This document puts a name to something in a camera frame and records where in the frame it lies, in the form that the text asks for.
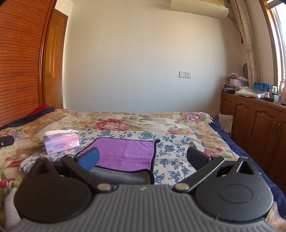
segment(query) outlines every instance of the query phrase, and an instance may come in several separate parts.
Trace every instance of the floral blanket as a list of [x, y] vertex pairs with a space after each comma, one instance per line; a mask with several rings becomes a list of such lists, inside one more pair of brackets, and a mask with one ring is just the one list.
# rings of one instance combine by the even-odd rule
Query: floral blanket
[[[160, 139], [161, 142], [156, 146], [153, 168], [155, 184], [172, 186], [196, 171], [186, 159], [186, 151], [193, 141], [208, 156], [219, 154], [225, 158], [238, 158], [211, 128], [210, 122], [210, 115], [200, 112], [80, 113], [59, 109], [21, 127], [7, 128], [0, 131], [0, 137], [13, 135], [15, 143], [0, 150], [0, 204], [3, 206], [7, 190], [19, 186], [25, 176], [23, 173], [29, 171], [37, 158], [46, 155], [43, 144], [46, 131], [79, 131], [80, 147], [47, 156], [51, 161], [59, 160], [65, 154], [77, 154], [99, 137], [146, 141]], [[286, 223], [279, 217], [276, 204], [273, 204], [268, 215], [268, 222], [280, 231], [286, 229]]]

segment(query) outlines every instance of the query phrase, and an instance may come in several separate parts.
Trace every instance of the window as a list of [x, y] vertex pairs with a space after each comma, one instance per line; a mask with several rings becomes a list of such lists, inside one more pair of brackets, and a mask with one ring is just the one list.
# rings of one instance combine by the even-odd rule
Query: window
[[275, 44], [279, 86], [286, 79], [286, 5], [281, 0], [268, 0], [265, 6], [268, 7], [267, 13]]

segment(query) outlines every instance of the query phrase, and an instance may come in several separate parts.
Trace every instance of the gray ribbed plate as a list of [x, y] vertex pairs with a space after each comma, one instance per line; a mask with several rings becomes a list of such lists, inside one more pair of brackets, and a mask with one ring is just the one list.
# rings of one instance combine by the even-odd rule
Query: gray ribbed plate
[[99, 194], [79, 216], [55, 224], [23, 219], [13, 232], [270, 232], [264, 220], [245, 225], [221, 222], [202, 213], [190, 195], [167, 185], [120, 185]]

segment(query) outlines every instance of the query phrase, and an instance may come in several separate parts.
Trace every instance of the white box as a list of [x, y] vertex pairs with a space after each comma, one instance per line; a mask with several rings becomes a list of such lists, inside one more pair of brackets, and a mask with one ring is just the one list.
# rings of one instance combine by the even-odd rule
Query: white box
[[218, 117], [219, 117], [219, 123], [220, 123], [222, 129], [226, 133], [230, 133], [231, 128], [232, 128], [233, 116], [232, 115], [219, 114]]

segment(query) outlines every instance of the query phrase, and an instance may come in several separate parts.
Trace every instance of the navy blue bed sheet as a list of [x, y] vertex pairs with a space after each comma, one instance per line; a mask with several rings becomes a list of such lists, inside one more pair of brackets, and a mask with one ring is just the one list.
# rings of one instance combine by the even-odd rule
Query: navy blue bed sheet
[[231, 150], [233, 150], [237, 155], [239, 156], [247, 156], [256, 166], [259, 172], [261, 172], [261, 175], [265, 179], [266, 183], [270, 187], [274, 201], [277, 203], [278, 212], [279, 215], [286, 220], [286, 198], [282, 190], [274, 184], [268, 176], [263, 172], [263, 170], [254, 162], [254, 160], [239, 146], [237, 146], [231, 138], [228, 136], [228, 134], [221, 128], [218, 120], [216, 120], [213, 117], [213, 123], [210, 124], [210, 126], [222, 137], [222, 139], [228, 144]]

